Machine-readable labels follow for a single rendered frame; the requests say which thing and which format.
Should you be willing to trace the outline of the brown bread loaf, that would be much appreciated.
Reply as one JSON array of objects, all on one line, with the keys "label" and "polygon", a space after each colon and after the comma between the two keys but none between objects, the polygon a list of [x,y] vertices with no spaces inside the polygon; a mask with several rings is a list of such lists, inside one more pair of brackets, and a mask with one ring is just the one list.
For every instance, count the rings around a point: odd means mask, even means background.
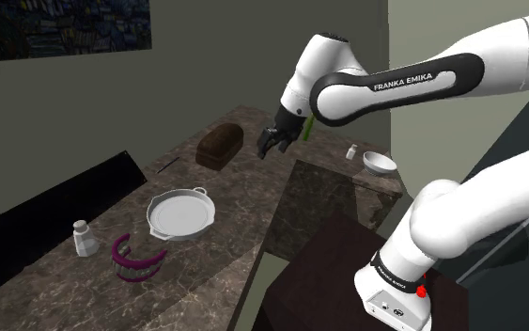
[{"label": "brown bread loaf", "polygon": [[243,147],[244,132],[236,123],[223,123],[198,143],[195,161],[206,168],[221,171]]}]

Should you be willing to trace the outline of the purple denture model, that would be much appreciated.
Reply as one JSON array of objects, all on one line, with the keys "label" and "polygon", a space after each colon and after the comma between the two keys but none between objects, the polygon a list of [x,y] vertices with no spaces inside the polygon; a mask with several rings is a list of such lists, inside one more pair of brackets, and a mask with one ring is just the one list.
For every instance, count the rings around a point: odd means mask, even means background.
[{"label": "purple denture model", "polygon": [[163,250],[147,260],[131,260],[130,237],[129,233],[125,233],[113,242],[110,261],[118,278],[126,282],[143,282],[160,271],[167,251]]}]

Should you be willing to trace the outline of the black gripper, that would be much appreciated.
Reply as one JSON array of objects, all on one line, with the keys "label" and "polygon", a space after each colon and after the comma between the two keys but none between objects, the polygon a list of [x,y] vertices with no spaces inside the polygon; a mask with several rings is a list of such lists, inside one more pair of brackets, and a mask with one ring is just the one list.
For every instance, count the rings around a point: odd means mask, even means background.
[{"label": "black gripper", "polygon": [[274,117],[273,128],[265,128],[257,140],[257,156],[264,159],[277,142],[278,150],[285,153],[291,142],[301,134],[305,120],[306,117],[293,114],[280,105]]}]

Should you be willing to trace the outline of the dark blue wall picture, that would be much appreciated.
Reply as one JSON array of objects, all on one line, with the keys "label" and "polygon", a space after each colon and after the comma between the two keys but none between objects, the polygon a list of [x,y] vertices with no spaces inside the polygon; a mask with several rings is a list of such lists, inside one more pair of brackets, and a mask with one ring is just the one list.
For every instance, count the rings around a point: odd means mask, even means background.
[{"label": "dark blue wall picture", "polygon": [[0,0],[0,61],[151,48],[149,0]]}]

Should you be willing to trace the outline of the white shaker bottle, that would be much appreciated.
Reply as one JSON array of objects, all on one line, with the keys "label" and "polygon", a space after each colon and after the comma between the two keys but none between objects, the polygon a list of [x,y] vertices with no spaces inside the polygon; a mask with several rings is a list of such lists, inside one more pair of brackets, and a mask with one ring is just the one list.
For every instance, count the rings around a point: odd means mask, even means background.
[{"label": "white shaker bottle", "polygon": [[79,257],[92,256],[100,248],[99,242],[85,220],[78,220],[73,223],[73,239]]}]

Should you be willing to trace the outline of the thin black pen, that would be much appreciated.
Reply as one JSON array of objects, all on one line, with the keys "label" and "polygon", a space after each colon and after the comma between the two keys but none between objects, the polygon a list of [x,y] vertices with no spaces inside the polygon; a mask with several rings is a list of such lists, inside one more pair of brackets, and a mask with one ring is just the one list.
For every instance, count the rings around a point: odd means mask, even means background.
[{"label": "thin black pen", "polygon": [[161,172],[163,172],[165,169],[167,169],[168,167],[170,167],[172,164],[174,164],[177,160],[179,160],[179,156],[174,158],[173,160],[169,161],[167,164],[161,166],[156,172],[155,174],[160,174]]}]

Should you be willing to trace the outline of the white bowl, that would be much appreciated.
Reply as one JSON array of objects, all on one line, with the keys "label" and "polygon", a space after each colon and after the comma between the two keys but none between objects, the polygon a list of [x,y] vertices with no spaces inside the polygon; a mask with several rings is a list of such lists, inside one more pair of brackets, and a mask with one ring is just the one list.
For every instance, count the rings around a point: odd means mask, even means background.
[{"label": "white bowl", "polygon": [[389,157],[375,151],[366,151],[363,154],[365,170],[375,176],[385,176],[397,170],[397,164]]}]

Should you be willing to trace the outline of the white round pan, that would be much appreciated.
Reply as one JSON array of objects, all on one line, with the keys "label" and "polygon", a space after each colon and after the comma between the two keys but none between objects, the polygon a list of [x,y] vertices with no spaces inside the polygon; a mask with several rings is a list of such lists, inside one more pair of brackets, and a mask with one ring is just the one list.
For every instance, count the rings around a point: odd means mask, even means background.
[{"label": "white round pan", "polygon": [[170,190],[148,205],[149,234],[163,241],[193,240],[214,223],[215,213],[205,188]]}]

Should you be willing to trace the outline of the dark brown robot stand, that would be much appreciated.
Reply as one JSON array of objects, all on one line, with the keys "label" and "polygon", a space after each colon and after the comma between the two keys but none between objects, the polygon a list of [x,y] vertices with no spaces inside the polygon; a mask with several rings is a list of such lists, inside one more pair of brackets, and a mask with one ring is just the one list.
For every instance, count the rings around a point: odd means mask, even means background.
[{"label": "dark brown robot stand", "polygon": [[327,218],[268,287],[251,331],[469,331],[468,292],[435,270],[410,303],[376,288],[359,295],[354,280],[378,280],[362,269],[384,242],[343,213]]}]

